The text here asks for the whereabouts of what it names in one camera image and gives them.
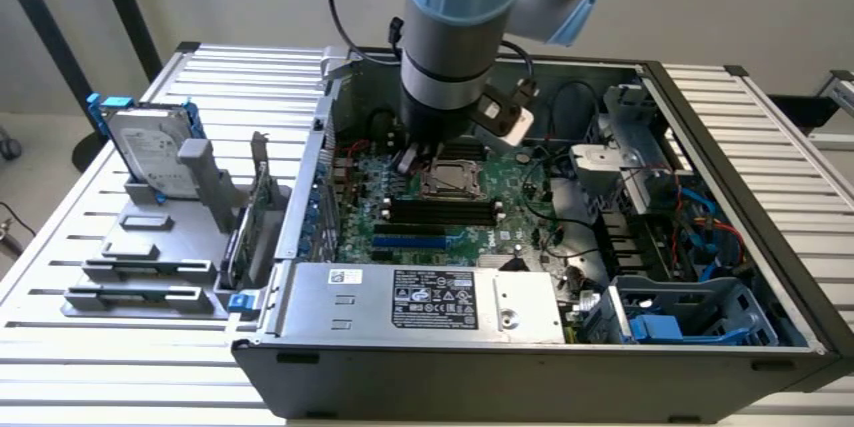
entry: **warning label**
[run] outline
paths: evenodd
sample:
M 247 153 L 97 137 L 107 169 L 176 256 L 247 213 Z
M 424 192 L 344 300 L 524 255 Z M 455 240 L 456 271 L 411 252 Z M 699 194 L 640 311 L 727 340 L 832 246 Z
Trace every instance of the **warning label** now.
M 473 272 L 395 270 L 391 322 L 399 329 L 477 329 Z

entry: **metal slat surface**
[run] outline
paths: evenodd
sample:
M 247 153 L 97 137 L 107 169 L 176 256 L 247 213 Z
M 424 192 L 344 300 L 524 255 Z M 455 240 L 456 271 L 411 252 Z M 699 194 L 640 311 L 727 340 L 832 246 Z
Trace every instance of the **metal slat surface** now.
M 244 165 L 251 165 L 248 139 L 257 129 L 269 136 L 269 153 L 277 162 L 273 170 L 291 174 L 288 162 L 300 158 L 304 116 L 319 92 L 312 79 L 319 77 L 320 57 L 321 52 L 309 49 L 203 45 L 195 53 L 173 56 L 145 100 L 183 102 L 185 92 L 195 92 L 217 161 L 245 171 Z M 686 81 L 726 81 L 728 77 L 720 67 L 668 68 L 678 69 Z M 720 95 L 732 95 L 695 94 L 715 94 L 712 102 L 730 98 Z M 748 96 L 735 93 L 735 97 L 743 101 Z M 718 116 L 735 115 L 731 112 L 739 105 L 750 106 L 715 105 L 723 108 Z M 283 126 L 288 122 L 293 127 Z M 770 134 L 776 135 L 775 143 L 759 144 L 752 154 L 786 145 L 782 134 Z M 750 143 L 748 139 L 735 142 Z M 748 153 L 748 147 L 731 149 Z M 791 158 L 791 148 L 779 152 L 784 156 L 778 159 L 798 160 Z M 762 158 L 752 154 L 739 157 Z M 823 179 L 814 177 L 746 177 L 752 178 L 755 189 L 768 193 L 824 193 L 827 188 Z M 124 165 L 107 147 L 0 283 L 0 425 L 280 426 L 283 419 L 264 408 L 233 363 L 227 344 L 235 334 L 227 332 L 225 321 L 69 318 L 58 310 L 60 291 L 80 278 L 78 262 L 98 246 L 97 240 L 73 236 L 107 233 L 127 200 L 121 193 L 125 178 Z M 775 190 L 779 179 L 791 179 L 794 187 Z M 235 177 L 236 183 L 249 180 L 248 175 Z M 842 225 L 836 220 L 844 218 L 830 213 L 800 214 L 794 220 L 786 217 L 786 222 Z M 846 264 L 826 260 L 804 258 L 826 285 L 843 286 L 840 282 L 851 278 Z M 846 292 L 831 290 L 828 295 L 850 302 Z M 854 325 L 854 312 L 842 315 Z M 239 328 L 248 329 L 251 324 Z M 814 394 L 775 394 L 718 425 L 848 426 L 852 418 L 846 405 L 852 400 L 854 379 L 846 378 Z
M 712 81 L 707 74 L 692 77 L 690 70 L 674 72 L 682 85 Z M 752 81 L 731 80 L 734 84 L 726 85 L 736 85 L 738 92 L 688 91 L 686 98 L 827 298 L 854 327 L 854 189 Z M 726 83 L 719 73 L 714 81 Z M 715 112 L 714 106 L 720 106 L 722 112 L 760 111 L 762 117 L 727 116 Z M 734 145 L 744 147 L 735 150 Z M 744 155 L 752 148 L 758 155 Z M 854 415 L 854 389 L 850 382 L 844 385 L 846 392 L 832 395 L 778 394 L 771 396 L 774 401 L 747 410 L 762 412 L 772 406 L 791 413 Z

